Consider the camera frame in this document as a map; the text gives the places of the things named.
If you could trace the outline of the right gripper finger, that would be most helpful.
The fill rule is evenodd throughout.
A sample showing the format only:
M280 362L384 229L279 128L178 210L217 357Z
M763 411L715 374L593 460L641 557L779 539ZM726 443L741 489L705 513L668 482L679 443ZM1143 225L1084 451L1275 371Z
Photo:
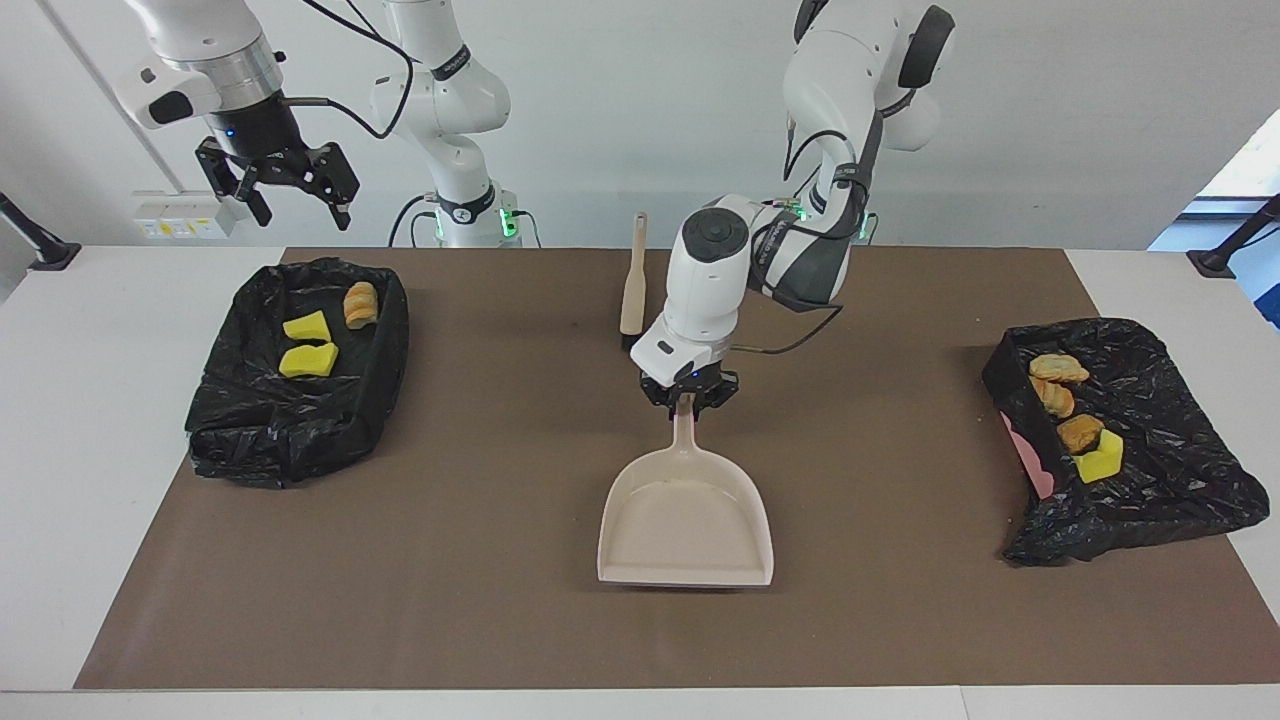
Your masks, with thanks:
M204 138L195 156L218 199L241 202L260 227L269 225L273 213L257 190L259 169L251 160L230 155L215 138Z
M337 229L348 231L349 205L358 193L360 181L342 146L326 142L319 147L293 147L291 172L294 176L293 186L323 201Z

